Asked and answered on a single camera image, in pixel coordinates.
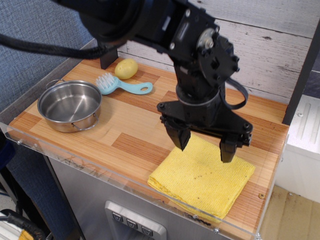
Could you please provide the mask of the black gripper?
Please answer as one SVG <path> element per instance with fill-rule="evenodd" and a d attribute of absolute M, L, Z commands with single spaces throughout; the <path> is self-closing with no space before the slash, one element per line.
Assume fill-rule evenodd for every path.
<path fill-rule="evenodd" d="M 243 145 L 252 140 L 253 125 L 232 111 L 226 102 L 226 88 L 222 86 L 216 94 L 201 100 L 191 98 L 177 87 L 177 101 L 160 102 L 157 110 L 162 114 L 161 122 L 174 145 L 184 150 L 191 131 L 221 138 L 220 157 L 230 163 Z"/>

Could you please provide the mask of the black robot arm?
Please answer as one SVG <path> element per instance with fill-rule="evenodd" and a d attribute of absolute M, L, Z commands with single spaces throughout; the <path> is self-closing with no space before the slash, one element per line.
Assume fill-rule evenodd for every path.
<path fill-rule="evenodd" d="M 79 13 L 89 33 L 107 47 L 134 41 L 166 54 L 177 78 L 176 101 L 157 110 L 167 134 L 183 150 L 191 131 L 220 138 L 220 158 L 229 163 L 237 148 L 251 142 L 253 126 L 235 114 L 244 103 L 230 105 L 225 85 L 246 89 L 232 79 L 239 58 L 215 19 L 187 0 L 61 0 Z"/>

